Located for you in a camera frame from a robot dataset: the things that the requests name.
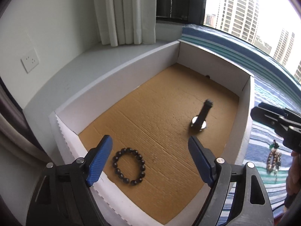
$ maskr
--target bead bracelet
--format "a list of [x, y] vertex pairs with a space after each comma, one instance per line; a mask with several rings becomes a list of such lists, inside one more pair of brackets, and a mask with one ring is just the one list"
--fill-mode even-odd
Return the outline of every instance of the bead bracelet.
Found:
[[136, 156], [136, 159], [140, 162], [140, 170], [139, 177], [136, 180], [131, 181], [131, 185], [137, 185], [138, 183], [141, 183], [143, 181], [142, 178], [145, 177], [145, 160], [143, 160], [142, 155], [139, 154], [137, 150], [133, 150], [132, 148], [123, 148], [120, 151], [116, 152], [116, 155], [113, 157], [113, 164], [112, 166], [115, 168], [115, 174], [118, 175], [118, 177], [124, 182], [124, 183], [130, 183], [130, 180], [127, 177], [124, 177], [121, 170], [118, 168], [117, 162], [119, 161], [119, 158], [125, 154], [125, 153], [131, 153], [134, 156]]

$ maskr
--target wall outlet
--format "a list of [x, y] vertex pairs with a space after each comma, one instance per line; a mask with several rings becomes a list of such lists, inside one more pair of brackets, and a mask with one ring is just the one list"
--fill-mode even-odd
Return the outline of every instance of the wall outlet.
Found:
[[24, 68], [29, 73], [34, 67], [39, 64], [39, 59], [34, 49], [30, 50], [26, 55], [21, 58]]

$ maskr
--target window frame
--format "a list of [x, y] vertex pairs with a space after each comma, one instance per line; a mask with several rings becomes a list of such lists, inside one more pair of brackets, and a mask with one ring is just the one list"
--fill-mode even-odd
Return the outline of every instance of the window frame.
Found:
[[205, 19], [205, 8], [206, 8], [206, 0], [189, 0], [187, 20], [156, 16], [156, 21], [203, 25]]

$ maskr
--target high-rise building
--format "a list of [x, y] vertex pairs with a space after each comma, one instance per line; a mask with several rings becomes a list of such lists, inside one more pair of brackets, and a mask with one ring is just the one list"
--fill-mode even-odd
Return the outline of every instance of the high-rise building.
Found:
[[215, 28], [215, 24], [216, 24], [215, 14], [205, 14], [204, 25]]
[[266, 42], [262, 41], [260, 39], [260, 36], [256, 36], [256, 39], [253, 43], [253, 45], [257, 48], [259, 48], [260, 50], [264, 51], [266, 54], [270, 54], [272, 47], [267, 44]]
[[276, 50], [275, 52], [272, 51], [270, 56], [272, 56], [276, 61], [285, 66], [290, 56], [290, 52], [293, 48], [294, 40], [294, 32], [288, 32], [286, 29], [283, 28], [280, 34]]
[[301, 61], [298, 65], [298, 68], [297, 68], [295, 74], [294, 74], [294, 77], [297, 79], [298, 82], [301, 83]]
[[258, 0], [220, 0], [216, 29], [254, 43], [258, 27]]

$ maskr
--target sky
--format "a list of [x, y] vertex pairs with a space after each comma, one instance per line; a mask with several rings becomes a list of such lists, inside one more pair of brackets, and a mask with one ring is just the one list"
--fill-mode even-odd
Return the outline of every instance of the sky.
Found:
[[[206, 13], [216, 14], [219, 0], [206, 1]], [[276, 47], [282, 28], [295, 33], [295, 41], [286, 68], [295, 73], [301, 60], [301, 20], [288, 0], [259, 0], [257, 35]]]

